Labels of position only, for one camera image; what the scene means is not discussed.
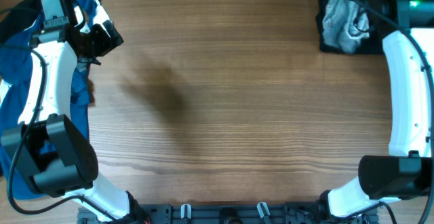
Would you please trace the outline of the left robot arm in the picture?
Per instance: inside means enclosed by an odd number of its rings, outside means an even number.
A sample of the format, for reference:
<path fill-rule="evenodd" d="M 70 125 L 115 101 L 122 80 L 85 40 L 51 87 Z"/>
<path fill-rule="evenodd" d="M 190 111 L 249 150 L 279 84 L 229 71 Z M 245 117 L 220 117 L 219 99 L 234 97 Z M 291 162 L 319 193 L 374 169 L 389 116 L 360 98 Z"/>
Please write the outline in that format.
<path fill-rule="evenodd" d="M 1 142 L 18 173 L 36 194 L 80 203 L 100 223 L 141 223 L 146 214 L 132 195 L 98 171 L 90 142 L 70 119 L 73 73 L 81 61 L 93 62 L 123 43 L 104 8 L 87 25 L 75 0 L 42 0 L 43 26 L 32 34 L 30 90 L 18 124 Z"/>

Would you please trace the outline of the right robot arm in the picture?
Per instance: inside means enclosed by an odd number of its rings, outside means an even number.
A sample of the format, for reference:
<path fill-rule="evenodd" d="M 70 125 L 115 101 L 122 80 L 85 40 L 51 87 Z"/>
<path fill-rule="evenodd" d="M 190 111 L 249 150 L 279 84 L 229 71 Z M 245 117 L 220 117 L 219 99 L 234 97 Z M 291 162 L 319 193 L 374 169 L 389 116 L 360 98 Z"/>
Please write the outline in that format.
<path fill-rule="evenodd" d="M 346 223 L 392 202 L 433 206 L 433 0 L 318 0 L 320 50 L 384 54 L 391 85 L 387 155 L 361 158 L 358 175 L 324 192 L 316 221 Z"/>

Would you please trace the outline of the light blue denim shorts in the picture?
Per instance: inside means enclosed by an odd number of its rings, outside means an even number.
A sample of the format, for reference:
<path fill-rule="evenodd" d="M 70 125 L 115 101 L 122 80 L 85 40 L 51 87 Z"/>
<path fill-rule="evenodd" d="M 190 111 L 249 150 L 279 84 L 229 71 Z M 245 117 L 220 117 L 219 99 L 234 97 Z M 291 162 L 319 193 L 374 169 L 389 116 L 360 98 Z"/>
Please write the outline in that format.
<path fill-rule="evenodd" d="M 329 0 L 322 27 L 324 43 L 347 54 L 354 54 L 370 37 L 367 11 L 351 0 Z"/>

